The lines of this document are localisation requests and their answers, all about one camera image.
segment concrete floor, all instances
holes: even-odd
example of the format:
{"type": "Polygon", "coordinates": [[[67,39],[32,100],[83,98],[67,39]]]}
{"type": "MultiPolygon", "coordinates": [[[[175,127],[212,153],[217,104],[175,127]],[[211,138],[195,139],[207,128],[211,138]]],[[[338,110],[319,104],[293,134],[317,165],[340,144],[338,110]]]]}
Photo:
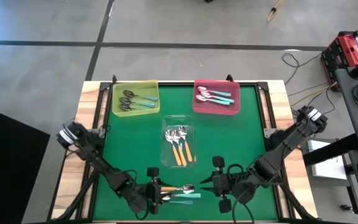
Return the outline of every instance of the concrete floor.
{"type": "MultiPolygon", "coordinates": [[[[274,0],[116,0],[105,42],[244,44],[324,47],[341,30],[358,29],[358,0],[283,2],[276,18],[265,20],[274,0]]],[[[96,42],[108,0],[0,0],[0,40],[96,42]]],[[[0,113],[54,136],[74,117],[94,47],[0,45],[0,113]]],[[[287,80],[293,69],[281,50],[102,48],[92,80],[287,80]]],[[[300,61],[318,51],[292,52],[300,61]]],[[[298,70],[288,94],[326,82],[319,60],[298,70]]],[[[294,103],[313,92],[290,97],[294,103]]],[[[336,110],[318,138],[353,133],[341,94],[331,93],[336,110]]],[[[308,102],[307,99],[297,106],[308,102]]],[[[331,105],[321,95],[313,104],[331,105]]],[[[51,138],[34,186],[24,223],[46,219],[63,149],[51,138]]],[[[311,184],[318,214],[324,220],[358,223],[358,215],[338,209],[349,204],[345,187],[311,184]]]]}

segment pink container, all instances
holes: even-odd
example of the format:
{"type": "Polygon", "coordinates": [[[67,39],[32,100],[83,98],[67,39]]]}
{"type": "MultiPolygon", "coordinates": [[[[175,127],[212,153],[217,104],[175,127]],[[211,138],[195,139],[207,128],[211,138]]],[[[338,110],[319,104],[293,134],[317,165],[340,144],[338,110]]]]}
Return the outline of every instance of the pink container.
{"type": "Polygon", "coordinates": [[[221,115],[235,115],[240,111],[240,84],[230,81],[219,80],[195,80],[194,92],[193,92],[193,111],[196,113],[209,113],[209,114],[221,114],[221,115]],[[207,90],[220,91],[225,93],[231,93],[231,96],[221,96],[215,93],[211,93],[213,96],[220,96],[230,98],[234,100],[230,105],[220,105],[210,101],[199,101],[196,99],[196,95],[200,95],[198,90],[199,86],[206,87],[207,90]]]}

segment orange handle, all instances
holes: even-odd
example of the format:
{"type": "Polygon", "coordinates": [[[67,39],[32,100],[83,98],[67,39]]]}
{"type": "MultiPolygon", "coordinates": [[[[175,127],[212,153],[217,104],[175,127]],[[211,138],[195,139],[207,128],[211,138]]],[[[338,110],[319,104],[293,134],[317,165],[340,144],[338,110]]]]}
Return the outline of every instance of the orange handle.
{"type": "Polygon", "coordinates": [[[161,187],[161,191],[162,192],[170,192],[170,191],[174,191],[177,190],[176,187],[161,187]]]}
{"type": "Polygon", "coordinates": [[[175,146],[172,145],[173,155],[175,155],[175,160],[177,161],[178,166],[181,166],[180,158],[177,152],[177,149],[175,149],[175,146]]]}
{"type": "Polygon", "coordinates": [[[185,159],[185,155],[183,155],[183,150],[181,149],[181,147],[179,146],[179,155],[180,155],[180,159],[181,159],[181,163],[184,165],[184,166],[187,166],[187,162],[186,162],[186,159],[185,159]]]}
{"type": "Polygon", "coordinates": [[[187,144],[187,141],[185,141],[185,146],[186,146],[187,160],[189,160],[189,162],[191,162],[191,161],[193,161],[193,159],[191,158],[191,153],[190,153],[190,149],[189,149],[189,145],[187,144]]]}

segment yellow container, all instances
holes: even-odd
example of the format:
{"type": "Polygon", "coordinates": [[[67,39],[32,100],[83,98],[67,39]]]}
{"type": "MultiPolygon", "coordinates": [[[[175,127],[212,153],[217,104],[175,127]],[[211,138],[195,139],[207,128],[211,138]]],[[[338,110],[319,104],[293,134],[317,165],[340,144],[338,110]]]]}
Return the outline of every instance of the yellow container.
{"type": "MultiPolygon", "coordinates": [[[[131,103],[129,105],[131,108],[147,108],[144,106],[139,106],[137,104],[131,103]]],[[[132,82],[132,83],[120,83],[114,84],[112,86],[112,112],[118,117],[126,117],[126,116],[136,116],[136,115],[144,115],[144,114],[152,114],[160,112],[160,95],[158,94],[158,81],[157,80],[149,80],[144,82],[132,82]],[[146,110],[131,110],[131,111],[123,111],[119,108],[121,102],[119,101],[120,97],[126,97],[122,92],[124,90],[130,90],[135,95],[139,96],[150,96],[157,97],[157,101],[151,101],[139,96],[135,96],[130,98],[132,102],[137,103],[154,103],[155,108],[150,108],[146,110]]]]}

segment spoon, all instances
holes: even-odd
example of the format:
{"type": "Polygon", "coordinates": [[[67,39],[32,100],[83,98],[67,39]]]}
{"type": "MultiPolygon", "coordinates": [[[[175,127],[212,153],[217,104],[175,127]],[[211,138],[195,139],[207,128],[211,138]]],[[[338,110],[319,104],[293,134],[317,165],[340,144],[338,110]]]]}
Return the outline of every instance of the spoon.
{"type": "Polygon", "coordinates": [[[208,93],[207,91],[202,91],[201,94],[203,97],[206,97],[206,98],[215,98],[218,100],[227,101],[229,103],[234,103],[234,100],[232,100],[232,99],[227,99],[225,97],[220,97],[220,96],[213,96],[210,93],[208,93]]]}
{"type": "Polygon", "coordinates": [[[164,200],[164,202],[179,203],[179,204],[182,204],[182,205],[192,205],[193,204],[192,200],[188,200],[188,201],[169,201],[169,200],[164,200]]]}
{"type": "Polygon", "coordinates": [[[124,90],[122,91],[122,93],[128,97],[128,98],[133,98],[135,96],[138,96],[138,97],[141,97],[141,98],[144,98],[144,99],[148,99],[148,100],[151,100],[151,101],[157,101],[158,98],[157,97],[152,97],[152,96],[139,96],[139,95],[135,95],[134,92],[130,91],[130,90],[124,90]]]}
{"type": "Polygon", "coordinates": [[[118,106],[120,109],[122,109],[123,111],[131,111],[131,110],[147,110],[146,108],[131,108],[128,105],[124,105],[124,104],[120,104],[118,106]]]}
{"type": "Polygon", "coordinates": [[[161,187],[161,191],[163,192],[171,192],[175,190],[181,190],[185,194],[190,194],[195,191],[195,186],[193,184],[185,184],[183,187],[176,188],[176,187],[161,187]]]}
{"type": "Polygon", "coordinates": [[[175,148],[175,145],[173,144],[173,137],[170,134],[170,130],[166,130],[165,132],[165,139],[171,143],[173,155],[175,156],[175,160],[177,161],[178,166],[181,166],[180,158],[177,152],[177,149],[175,148]]]}
{"type": "Polygon", "coordinates": [[[199,86],[197,87],[198,91],[202,92],[202,91],[206,91],[206,92],[211,92],[211,93],[215,93],[221,96],[231,96],[231,93],[225,93],[225,92],[221,92],[221,91],[214,91],[214,90],[207,90],[206,87],[204,86],[199,86]]]}
{"type": "Polygon", "coordinates": [[[170,200],[173,197],[201,198],[201,194],[170,194],[162,198],[162,200],[170,200]]]}
{"type": "Polygon", "coordinates": [[[203,96],[201,96],[201,95],[196,95],[196,98],[197,98],[197,100],[202,101],[202,102],[212,101],[212,102],[214,102],[214,103],[219,103],[219,104],[222,104],[222,105],[230,105],[230,103],[227,102],[227,101],[212,100],[212,99],[205,98],[205,97],[203,97],[203,96]]]}
{"type": "Polygon", "coordinates": [[[186,135],[187,135],[186,128],[183,126],[180,126],[178,132],[179,132],[180,137],[183,138],[183,140],[185,140],[187,160],[189,160],[189,162],[191,162],[191,161],[193,161],[193,158],[191,158],[189,145],[187,144],[187,141],[186,141],[186,135]]]}
{"type": "Polygon", "coordinates": [[[148,106],[149,108],[154,108],[154,103],[137,103],[137,102],[132,102],[130,99],[125,98],[125,97],[120,97],[119,101],[123,104],[123,105],[130,105],[131,103],[135,103],[137,105],[142,105],[142,106],[148,106]]]}
{"type": "Polygon", "coordinates": [[[182,163],[184,166],[187,166],[187,162],[186,162],[186,159],[185,159],[185,155],[183,154],[183,150],[182,150],[181,146],[179,145],[180,135],[179,135],[178,130],[173,130],[173,131],[171,132],[171,135],[172,135],[172,137],[173,137],[173,141],[175,141],[175,142],[178,144],[178,150],[179,150],[179,155],[180,155],[181,163],[182,163]]]}

